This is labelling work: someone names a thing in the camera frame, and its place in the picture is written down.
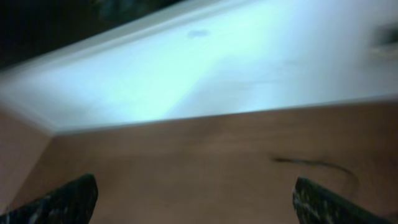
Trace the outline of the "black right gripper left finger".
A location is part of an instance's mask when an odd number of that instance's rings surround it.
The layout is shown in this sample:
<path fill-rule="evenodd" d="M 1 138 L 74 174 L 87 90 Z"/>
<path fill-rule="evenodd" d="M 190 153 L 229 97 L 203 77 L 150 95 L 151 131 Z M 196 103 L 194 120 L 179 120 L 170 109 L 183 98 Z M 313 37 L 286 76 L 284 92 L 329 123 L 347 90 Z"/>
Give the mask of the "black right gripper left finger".
<path fill-rule="evenodd" d="M 1 224 L 89 224 L 97 199 L 96 179 L 85 174 L 1 215 Z"/>

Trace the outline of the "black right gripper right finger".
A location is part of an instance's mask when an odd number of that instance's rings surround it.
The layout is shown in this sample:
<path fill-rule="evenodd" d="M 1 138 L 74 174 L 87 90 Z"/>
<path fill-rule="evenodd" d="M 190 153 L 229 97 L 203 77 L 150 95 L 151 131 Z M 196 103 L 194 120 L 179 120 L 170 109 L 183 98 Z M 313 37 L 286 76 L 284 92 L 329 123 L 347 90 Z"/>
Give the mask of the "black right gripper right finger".
<path fill-rule="evenodd" d="M 293 206 L 300 224 L 391 224 L 303 177 L 295 183 Z"/>

